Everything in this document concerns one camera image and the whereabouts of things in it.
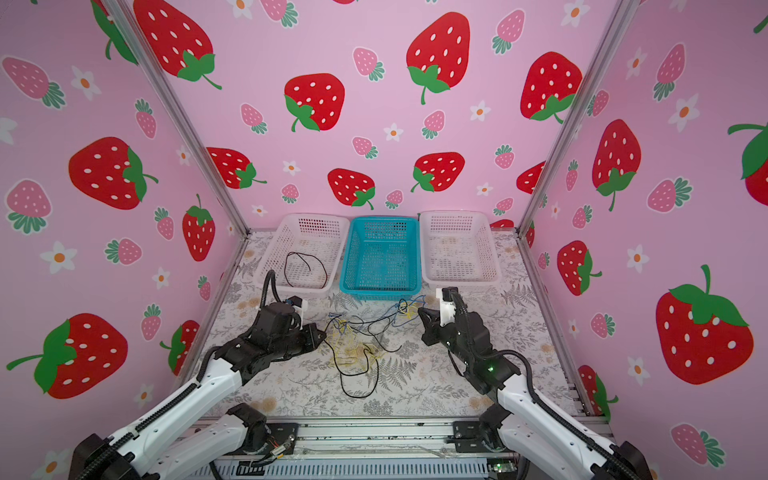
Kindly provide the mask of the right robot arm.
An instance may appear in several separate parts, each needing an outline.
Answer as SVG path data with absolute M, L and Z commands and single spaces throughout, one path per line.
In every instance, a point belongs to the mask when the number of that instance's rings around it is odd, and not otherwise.
M 444 346 L 459 375 L 493 401 L 480 416 L 478 442 L 515 452 L 552 479 L 652 477 L 631 443 L 611 442 L 539 393 L 529 360 L 515 350 L 495 349 L 483 319 L 468 310 L 457 288 L 439 288 L 436 298 L 438 309 L 418 309 L 422 341 Z

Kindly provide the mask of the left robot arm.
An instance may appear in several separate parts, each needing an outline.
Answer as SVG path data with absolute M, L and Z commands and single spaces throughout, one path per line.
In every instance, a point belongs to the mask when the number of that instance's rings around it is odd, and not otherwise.
M 264 414 L 247 403 L 230 408 L 214 424 L 185 437 L 214 405 L 271 364 L 315 351 L 326 334 L 305 324 L 306 303 L 297 296 L 260 307 L 254 323 L 204 356 L 194 378 L 147 414 L 101 438 L 92 434 L 75 448 L 71 479 L 183 479 L 222 455 L 264 450 L 276 443 Z

